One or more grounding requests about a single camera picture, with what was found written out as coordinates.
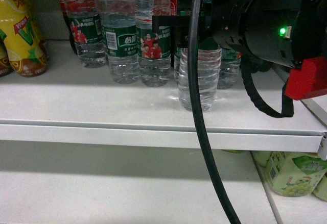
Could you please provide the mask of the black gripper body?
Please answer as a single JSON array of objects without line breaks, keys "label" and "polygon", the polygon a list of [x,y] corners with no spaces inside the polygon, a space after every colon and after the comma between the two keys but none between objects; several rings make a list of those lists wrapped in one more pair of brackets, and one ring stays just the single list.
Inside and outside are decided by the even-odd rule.
[{"label": "black gripper body", "polygon": [[222,48],[249,53],[246,18],[254,0],[177,0],[175,16],[153,16],[152,29],[169,26],[175,43],[187,46],[189,30],[198,31],[199,41],[213,37]]}]

